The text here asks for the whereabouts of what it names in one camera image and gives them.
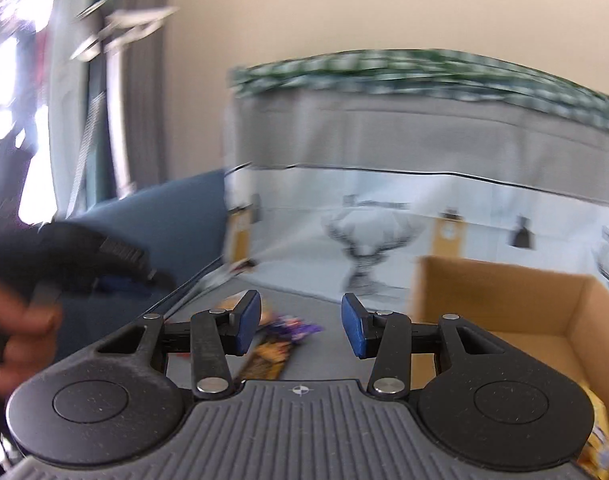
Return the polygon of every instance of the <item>black circular pad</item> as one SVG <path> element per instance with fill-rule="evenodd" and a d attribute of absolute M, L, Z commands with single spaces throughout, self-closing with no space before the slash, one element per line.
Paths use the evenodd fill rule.
<path fill-rule="evenodd" d="M 516 381 L 497 381 L 478 388 L 473 396 L 483 415 L 504 424 L 528 424 L 549 409 L 549 400 L 537 388 Z"/>
<path fill-rule="evenodd" d="M 129 395 L 109 381 L 80 381 L 64 387 L 54 397 L 58 415 L 71 422 L 92 424 L 116 416 L 126 408 Z"/>
<path fill-rule="evenodd" d="M 463 358 L 424 387 L 418 412 L 454 454 L 504 471 L 572 460 L 593 428 L 582 388 L 519 351 Z"/>
<path fill-rule="evenodd" d="M 7 418 L 27 454 L 67 466 L 130 460 L 168 437 L 184 403 L 168 378 L 137 357 L 58 363 L 9 399 Z"/>

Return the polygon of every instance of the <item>candy bar wrapper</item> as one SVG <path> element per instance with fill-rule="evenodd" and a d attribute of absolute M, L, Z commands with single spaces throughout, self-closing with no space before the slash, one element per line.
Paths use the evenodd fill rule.
<path fill-rule="evenodd" d="M 292 343 L 301 343 L 307 336 L 324 330 L 320 325 L 294 316 L 277 316 L 265 328 L 267 332 Z"/>
<path fill-rule="evenodd" d="M 293 349 L 294 344 L 291 341 L 272 334 L 265 335 L 260 344 L 251 351 L 236 377 L 236 382 L 249 379 L 276 380 L 289 361 Z"/>
<path fill-rule="evenodd" d="M 609 420 L 606 407 L 599 397 L 582 385 L 593 404 L 593 431 L 580 454 L 578 463 L 584 470 L 598 480 L 609 478 Z"/>
<path fill-rule="evenodd" d="M 233 310 L 235 306 L 238 304 L 238 301 L 241 300 L 244 295 L 248 292 L 248 290 L 243 290 L 238 294 L 233 294 L 229 296 L 225 300 L 220 303 L 217 308 L 223 308 L 225 310 Z M 275 316 L 271 311 L 271 307 L 267 305 L 265 300 L 262 300 L 262 313 L 260 314 L 260 327 L 266 326 L 268 323 L 273 321 Z"/>

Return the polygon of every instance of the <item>crosshair logo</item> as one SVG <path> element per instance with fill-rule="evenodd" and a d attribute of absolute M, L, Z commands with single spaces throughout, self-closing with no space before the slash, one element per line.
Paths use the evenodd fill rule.
<path fill-rule="evenodd" d="M 306 395 L 309 392 L 312 392 L 313 390 L 311 388 L 309 388 L 308 386 L 304 386 L 304 384 L 298 384 L 296 387 L 292 388 L 291 391 L 294 394 L 302 397 L 303 395 Z"/>

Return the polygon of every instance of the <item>white fabric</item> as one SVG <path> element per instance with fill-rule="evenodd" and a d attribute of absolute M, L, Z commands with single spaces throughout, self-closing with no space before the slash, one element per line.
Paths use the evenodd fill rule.
<path fill-rule="evenodd" d="M 283 91 L 235 102 L 227 136 L 229 204 L 258 212 L 253 282 L 406 312 L 424 254 L 600 276 L 609 136 L 593 128 L 505 104 Z"/>

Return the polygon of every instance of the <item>gray curtain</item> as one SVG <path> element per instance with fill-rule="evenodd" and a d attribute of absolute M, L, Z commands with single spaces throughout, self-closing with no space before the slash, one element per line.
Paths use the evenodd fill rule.
<path fill-rule="evenodd" d="M 145 9 L 164 6 L 167 0 L 113 0 L 113 3 L 116 9 Z M 137 189 L 167 179 L 163 49 L 164 28 L 131 44 L 124 58 L 126 140 Z"/>

